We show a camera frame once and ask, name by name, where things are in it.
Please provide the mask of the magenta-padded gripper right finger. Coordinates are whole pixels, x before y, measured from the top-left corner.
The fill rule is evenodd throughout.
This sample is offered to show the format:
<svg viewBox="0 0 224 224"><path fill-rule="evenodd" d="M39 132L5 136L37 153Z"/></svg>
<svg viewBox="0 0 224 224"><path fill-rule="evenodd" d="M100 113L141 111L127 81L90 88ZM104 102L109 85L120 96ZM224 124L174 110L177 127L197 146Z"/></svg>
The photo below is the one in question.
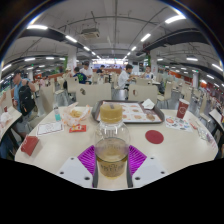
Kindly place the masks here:
<svg viewBox="0 0 224 224"><path fill-rule="evenodd" d="M128 187L139 188L165 177L167 171L156 157L147 157L143 152L130 145L126 174Z"/></svg>

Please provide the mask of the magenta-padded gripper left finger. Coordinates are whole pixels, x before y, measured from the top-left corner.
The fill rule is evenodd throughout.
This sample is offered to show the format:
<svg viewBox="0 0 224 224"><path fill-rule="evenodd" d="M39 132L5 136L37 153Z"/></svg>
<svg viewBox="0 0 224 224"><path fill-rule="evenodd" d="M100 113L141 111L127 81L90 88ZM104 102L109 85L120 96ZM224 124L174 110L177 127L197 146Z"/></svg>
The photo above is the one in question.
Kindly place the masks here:
<svg viewBox="0 0 224 224"><path fill-rule="evenodd" d="M57 176L84 188L96 188L98 168L94 146L88 147L77 157L69 157L57 172Z"/></svg>

